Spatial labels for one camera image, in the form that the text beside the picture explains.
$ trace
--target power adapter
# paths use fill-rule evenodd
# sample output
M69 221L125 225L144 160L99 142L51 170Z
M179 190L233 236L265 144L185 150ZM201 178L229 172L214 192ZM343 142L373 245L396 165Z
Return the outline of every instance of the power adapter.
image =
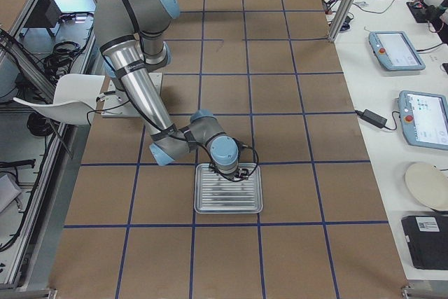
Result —
M362 120L365 120L367 123L372 124L379 129L386 127L387 119L377 115L375 112L371 112L371 110L366 109L364 112L355 110L355 112Z

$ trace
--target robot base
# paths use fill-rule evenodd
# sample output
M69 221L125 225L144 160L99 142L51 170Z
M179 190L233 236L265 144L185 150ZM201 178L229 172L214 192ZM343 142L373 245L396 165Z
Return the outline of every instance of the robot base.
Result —
M239 164L250 172L255 163ZM199 164L195 177L195 211L201 214L256 214L263 209L260 168L247 180L231 182Z
M162 73L149 73L149 76L153 82L153 85L155 86L155 89L157 90L157 93L160 95L160 90L162 88ZM112 83L112 81L109 83L109 87L107 88L108 91L115 91L115 85ZM127 97L122 97L121 100L119 100L115 95L106 96L106 100L104 101L104 110L113 108L114 106L120 105L124 102L126 102ZM137 110L134 109L132 104L128 103L123 106L120 106L116 109L111 109L109 111L103 111L101 115L105 118L126 118L126 117L141 117L140 114L137 112Z

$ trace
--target white label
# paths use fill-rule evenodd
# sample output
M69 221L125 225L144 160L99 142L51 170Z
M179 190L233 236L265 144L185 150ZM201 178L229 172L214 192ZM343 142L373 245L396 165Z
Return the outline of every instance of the white label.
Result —
M439 232L439 226L435 220L435 217L416 217L417 225L420 231L432 231Z

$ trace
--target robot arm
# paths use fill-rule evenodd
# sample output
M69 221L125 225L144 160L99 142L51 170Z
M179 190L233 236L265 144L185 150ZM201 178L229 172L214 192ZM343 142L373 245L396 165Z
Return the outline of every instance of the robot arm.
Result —
M94 16L99 49L115 69L115 86L125 92L143 118L153 139L150 150L159 165L201 146L209 152L216 169L233 179L241 146L207 110L196 112L190 124L178 130L148 75L148 71L169 64L170 53L162 33L179 14L177 0L99 0ZM143 57L135 34L139 35Z

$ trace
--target ribbed metal plate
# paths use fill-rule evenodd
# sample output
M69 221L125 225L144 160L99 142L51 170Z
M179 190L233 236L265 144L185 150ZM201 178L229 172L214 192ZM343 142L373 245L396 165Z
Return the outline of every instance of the ribbed metal plate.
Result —
M250 172L254 163L240 163ZM196 167L195 210L213 214L255 214L263 209L260 168L241 182L231 182L209 170L209 164Z

